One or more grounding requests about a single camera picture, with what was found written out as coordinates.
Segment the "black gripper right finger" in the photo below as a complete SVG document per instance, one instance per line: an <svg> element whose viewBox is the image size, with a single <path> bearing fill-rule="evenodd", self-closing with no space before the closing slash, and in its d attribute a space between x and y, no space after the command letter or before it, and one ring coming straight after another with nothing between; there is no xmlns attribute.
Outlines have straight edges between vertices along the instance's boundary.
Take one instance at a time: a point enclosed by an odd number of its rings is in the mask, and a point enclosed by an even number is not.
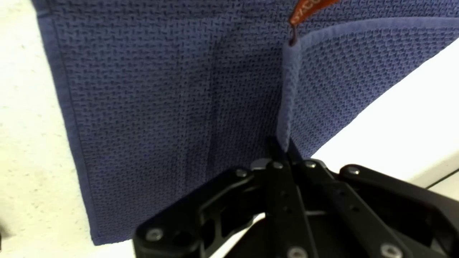
<svg viewBox="0 0 459 258"><path fill-rule="evenodd" d="M322 236L338 237L338 256L459 258L457 201L355 164L331 173L293 145L288 158L306 216L321 221Z"/></svg>

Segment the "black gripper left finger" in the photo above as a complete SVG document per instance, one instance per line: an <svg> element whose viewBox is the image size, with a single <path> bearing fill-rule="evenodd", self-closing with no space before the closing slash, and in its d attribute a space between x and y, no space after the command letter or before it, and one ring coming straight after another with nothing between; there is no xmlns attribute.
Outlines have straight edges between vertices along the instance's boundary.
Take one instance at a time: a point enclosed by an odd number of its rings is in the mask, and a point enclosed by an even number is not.
<svg viewBox="0 0 459 258"><path fill-rule="evenodd" d="M134 258L209 258L232 236L265 211L263 173L285 153L275 138L266 157L250 167L232 167L159 214L133 236Z"/></svg>

